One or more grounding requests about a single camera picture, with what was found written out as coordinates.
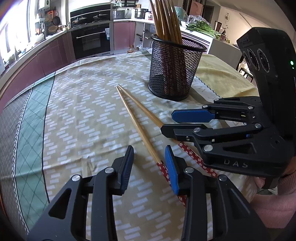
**green vegetables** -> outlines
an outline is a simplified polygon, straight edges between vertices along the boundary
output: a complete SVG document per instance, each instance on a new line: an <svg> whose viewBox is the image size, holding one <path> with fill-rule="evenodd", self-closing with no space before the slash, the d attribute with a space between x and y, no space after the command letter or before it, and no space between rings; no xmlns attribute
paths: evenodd
<svg viewBox="0 0 296 241"><path fill-rule="evenodd" d="M204 21L197 21L194 23L190 23L187 25L186 29L190 30L190 31L197 31L200 32L202 34L208 35L212 38L216 38L219 39L220 38L220 33L213 30L207 23L205 23Z"/></svg>

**camera lens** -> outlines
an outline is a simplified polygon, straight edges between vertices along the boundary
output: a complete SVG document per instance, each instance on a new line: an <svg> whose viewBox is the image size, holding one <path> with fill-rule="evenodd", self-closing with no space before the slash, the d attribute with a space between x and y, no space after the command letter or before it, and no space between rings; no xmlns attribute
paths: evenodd
<svg viewBox="0 0 296 241"><path fill-rule="evenodd" d="M259 64L256 56L254 55L253 51L249 49L249 56L250 56L250 61L254 65L256 70L259 70Z"/></svg>
<svg viewBox="0 0 296 241"><path fill-rule="evenodd" d="M249 59L248 55L246 54L246 52L244 52L243 56L244 56L244 59L246 60L247 64L250 65L250 59Z"/></svg>
<svg viewBox="0 0 296 241"><path fill-rule="evenodd" d="M261 49L258 49L258 57L259 61L262 64L263 69L268 73L269 72L269 63L266 58L266 55L263 53Z"/></svg>

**chopsticks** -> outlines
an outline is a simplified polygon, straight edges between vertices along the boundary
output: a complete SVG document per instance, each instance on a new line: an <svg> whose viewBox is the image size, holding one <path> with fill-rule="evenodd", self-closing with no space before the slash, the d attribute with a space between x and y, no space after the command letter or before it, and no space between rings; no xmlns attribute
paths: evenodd
<svg viewBox="0 0 296 241"><path fill-rule="evenodd" d="M149 0L156 34L160 39L182 44L178 17L172 0L155 0L156 11L152 0Z"/></svg>
<svg viewBox="0 0 296 241"><path fill-rule="evenodd" d="M152 146L152 144L151 144L149 138L147 137L145 131L142 129L142 127L141 127L140 123L138 122L137 118L136 118L136 117L134 116L134 114L132 113L130 107L128 106L128 104L127 104L127 102L126 102L126 100L124 99L122 93L120 92L118 86L116 86L116 89L117 89L117 91L118 91L118 93L119 93L119 95L120 95L120 98L121 98L121 100L122 100L124 106L126 107L126 110L128 111L128 113L129 113L129 115L130 115L130 117L131 117L131 119L132 119L132 122L133 122L135 128L137 129L138 134L141 136L142 141L144 142L144 144L145 144L145 146L146 146L146 148L147 148L149 154L152 156L152 158L154 159L154 161L155 161L156 163L161 162L161 159L160 159L158 153L156 152L156 150L155 150L154 147Z"/></svg>
<svg viewBox="0 0 296 241"><path fill-rule="evenodd" d="M138 122L137 118L134 116L134 114L132 113L130 107L128 106L126 100L124 99L120 89L118 86L116 86L116 89L119 93L119 96L126 108L126 110L128 111L132 122L135 126L135 128L137 129L138 134L141 136L142 141L144 142L149 154L152 156L152 158L154 159L154 161L156 162L158 168L160 169L160 171L162 172L163 176L165 177L167 183L170 185L170 179L168 177L168 169L167 167L164 165L163 161L160 159L158 153L156 152L156 150L154 149L154 147L152 146L148 136L146 135L145 131L142 129L140 123ZM186 207L186 197L185 196L178 196L180 202L183 204L183 206Z"/></svg>
<svg viewBox="0 0 296 241"><path fill-rule="evenodd" d="M138 101L128 90L124 89L121 85L117 87L118 92L122 91L125 93L159 128L162 127L162 121L151 113L140 101ZM211 177L218 177L218 174L212 168L205 167L203 165L202 159L198 156L188 145L184 142L179 142L177 140L173 141L178 144L197 164L199 164Z"/></svg>

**pot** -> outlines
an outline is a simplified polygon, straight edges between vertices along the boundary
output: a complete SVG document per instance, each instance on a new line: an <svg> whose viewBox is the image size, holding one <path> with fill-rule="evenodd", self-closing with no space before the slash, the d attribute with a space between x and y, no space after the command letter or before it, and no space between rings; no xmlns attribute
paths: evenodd
<svg viewBox="0 0 296 241"><path fill-rule="evenodd" d="M145 19L145 13L148 12L146 8L136 8L135 10L135 18Z"/></svg>
<svg viewBox="0 0 296 241"><path fill-rule="evenodd" d="M61 20L58 16L54 16L52 22L55 26L59 26L59 24L61 23Z"/></svg>
<svg viewBox="0 0 296 241"><path fill-rule="evenodd" d="M125 10L115 10L113 11L113 19L123 19L126 15Z"/></svg>
<svg viewBox="0 0 296 241"><path fill-rule="evenodd" d="M72 21L72 23L74 23L74 24L84 23L86 19L87 19L86 17L77 17L77 19L75 19L74 21Z"/></svg>
<svg viewBox="0 0 296 241"><path fill-rule="evenodd" d="M103 14L103 13L100 13L96 16L93 16L93 19L94 21L102 21L102 20L106 20L106 16L109 15L109 14Z"/></svg>

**oven door handle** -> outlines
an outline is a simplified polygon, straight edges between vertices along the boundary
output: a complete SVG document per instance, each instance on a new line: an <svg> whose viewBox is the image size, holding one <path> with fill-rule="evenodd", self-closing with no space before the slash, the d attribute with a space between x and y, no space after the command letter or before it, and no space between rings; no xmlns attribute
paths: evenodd
<svg viewBox="0 0 296 241"><path fill-rule="evenodd" d="M94 33L94 34L88 34L88 35L84 35L84 36L81 36L81 37L76 37L76 39L80 39L80 38L95 35L95 34L103 34L103 33L106 33L106 31L102 31L102 32L99 32L99 33Z"/></svg>

